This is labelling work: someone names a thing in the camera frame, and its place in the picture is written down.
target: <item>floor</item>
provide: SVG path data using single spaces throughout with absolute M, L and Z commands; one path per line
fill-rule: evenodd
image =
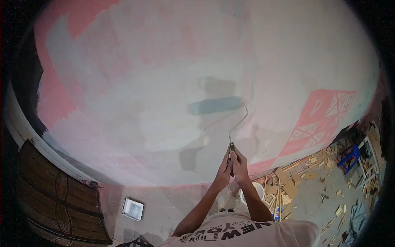
M 297 166 L 296 169 L 302 170 L 304 167 Z M 351 207 L 357 199 L 363 202 L 365 211 L 368 213 L 369 202 L 363 199 L 362 189 L 356 190 L 353 186 L 357 183 L 359 177 L 357 166 L 347 175 L 343 175 L 336 167 L 325 172 L 323 166 L 316 166 L 311 171 L 317 173 L 317 179 L 303 179 L 302 183 L 298 185 L 299 193 L 293 200 L 293 206 L 297 208 L 292 209 L 290 218 L 309 220 L 323 228 L 336 217 L 335 211 L 339 205 L 347 204 L 346 221 L 340 231 L 338 226 L 343 214 L 336 217 L 331 227 L 322 234 L 319 244 L 319 246 L 327 246 L 329 243 L 334 243 L 333 246 L 337 246 L 341 240 L 341 234 L 349 229 Z M 325 182 L 322 183 L 320 178 L 325 178 Z M 347 182 L 350 181 L 350 178 L 353 185 L 349 190 Z M 233 185 L 234 182 L 219 194 L 209 214 L 222 207 L 230 208 L 240 205 L 240 201 L 232 196 L 237 194 L 237 189 Z M 109 234 L 115 240 L 123 243 L 142 236 L 154 246 L 158 246 L 172 234 L 183 217 L 199 202 L 208 186 L 209 184 L 191 185 L 170 189 L 168 187 L 101 185 L 102 210 Z M 340 189 L 342 189 L 344 198 L 342 195 L 336 195 L 336 192 Z M 329 196 L 329 199 L 325 199 L 322 204 L 320 193 Z M 140 222 L 120 214 L 125 197 L 144 203 L 143 219 Z M 330 242 L 333 235 L 338 232 L 337 240 Z

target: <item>white t-shirt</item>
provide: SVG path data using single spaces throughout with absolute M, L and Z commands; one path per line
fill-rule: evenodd
M 206 219 L 194 233 L 170 237 L 161 246 L 315 247 L 320 233 L 318 226 L 310 221 L 257 222 L 243 213 L 222 212 Z

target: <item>blue stool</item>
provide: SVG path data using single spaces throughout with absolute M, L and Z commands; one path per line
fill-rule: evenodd
M 357 145 L 352 145 L 348 147 L 346 150 L 340 153 L 340 162 L 337 164 L 337 167 L 341 167 L 343 169 L 344 174 L 346 175 L 352 167 L 358 162 L 359 157 L 361 156 L 361 152 Z

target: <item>white paint tray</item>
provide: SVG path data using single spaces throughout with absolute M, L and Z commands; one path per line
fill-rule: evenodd
M 141 221 L 143 216 L 144 204 L 125 198 L 124 205 L 122 206 L 121 214 L 132 218 L 136 221 Z

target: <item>wall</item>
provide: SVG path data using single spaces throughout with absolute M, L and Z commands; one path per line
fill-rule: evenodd
M 341 1 L 56 1 L 34 32 L 44 140 L 123 185 L 212 181 L 240 102 L 249 172 L 290 163 L 358 120 L 378 80 Z

